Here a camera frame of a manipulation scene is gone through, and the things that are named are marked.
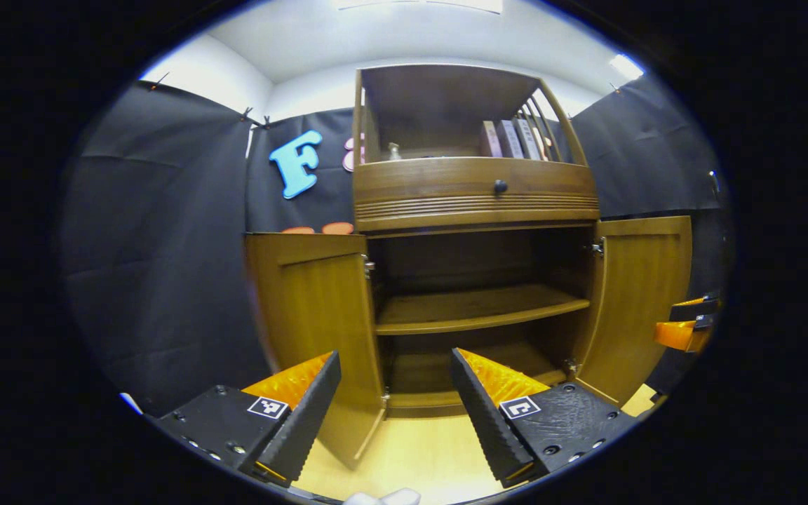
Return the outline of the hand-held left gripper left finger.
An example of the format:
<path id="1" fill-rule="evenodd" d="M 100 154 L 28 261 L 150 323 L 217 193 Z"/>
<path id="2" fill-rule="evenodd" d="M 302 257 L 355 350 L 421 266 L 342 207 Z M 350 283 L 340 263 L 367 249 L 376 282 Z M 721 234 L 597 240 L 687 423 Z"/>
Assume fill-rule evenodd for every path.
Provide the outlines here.
<path id="1" fill-rule="evenodd" d="M 339 352 L 243 389 L 213 386 L 159 418 L 159 428 L 216 464 L 266 483 L 300 477 L 341 381 Z"/>

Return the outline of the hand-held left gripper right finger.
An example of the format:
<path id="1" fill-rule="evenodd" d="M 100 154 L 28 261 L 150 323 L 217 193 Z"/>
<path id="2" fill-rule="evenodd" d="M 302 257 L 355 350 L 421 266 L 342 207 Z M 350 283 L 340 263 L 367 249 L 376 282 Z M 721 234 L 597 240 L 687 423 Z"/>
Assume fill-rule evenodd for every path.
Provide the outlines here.
<path id="1" fill-rule="evenodd" d="M 506 488 L 563 473 L 638 424 L 580 384 L 545 386 L 467 349 L 452 349 L 451 377 L 494 479 Z"/>

